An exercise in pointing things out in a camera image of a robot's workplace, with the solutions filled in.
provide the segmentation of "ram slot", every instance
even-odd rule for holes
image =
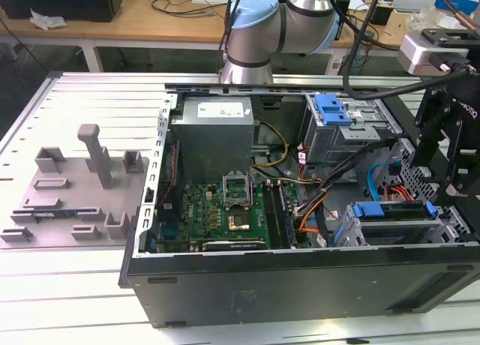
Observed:
[[[273,187],[262,184],[263,203],[265,206],[265,218],[267,220],[268,237],[271,249],[285,249],[290,247],[287,236],[287,228],[284,222],[281,193],[277,185]]]

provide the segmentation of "computer case side panel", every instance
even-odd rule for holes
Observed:
[[[422,313],[479,277],[476,247],[173,256],[128,271],[154,327]]]

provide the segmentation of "wooden workbench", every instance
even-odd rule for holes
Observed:
[[[185,0],[171,0],[178,4]],[[167,5],[165,0],[157,3],[160,7]],[[205,4],[186,2],[177,7],[169,7],[170,11],[186,11],[203,8]],[[216,7],[219,14],[224,14],[225,7]],[[211,12],[210,17],[179,18],[169,16],[152,8],[150,0],[123,0],[121,10],[112,22],[89,22],[68,20],[65,28],[54,28],[44,31],[27,19],[5,19],[10,30],[26,44],[74,45],[82,47],[90,71],[102,71],[97,47],[140,47],[215,50],[224,30],[224,21]],[[365,16],[364,11],[357,11],[359,18]],[[392,13],[387,26],[378,26],[379,40],[384,44],[399,47],[403,36],[409,31],[407,19],[410,15]],[[15,40],[0,27],[0,43],[15,44]],[[353,44],[353,32],[343,27],[340,39],[332,44],[328,51],[337,60],[347,54]]]

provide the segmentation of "dark floor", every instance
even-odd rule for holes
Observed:
[[[18,59],[11,63],[0,54],[0,138],[29,102],[45,73],[19,45]],[[74,46],[33,46],[32,52],[51,71],[88,71],[83,54]],[[214,73],[217,53],[180,49],[100,49],[105,71]],[[276,55],[274,74],[324,74],[327,55]],[[361,75],[403,76],[395,58],[369,58]]]

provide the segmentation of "robotic arm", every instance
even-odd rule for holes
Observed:
[[[326,50],[339,24],[329,0],[240,0],[231,16],[221,83],[272,83],[271,54]]]

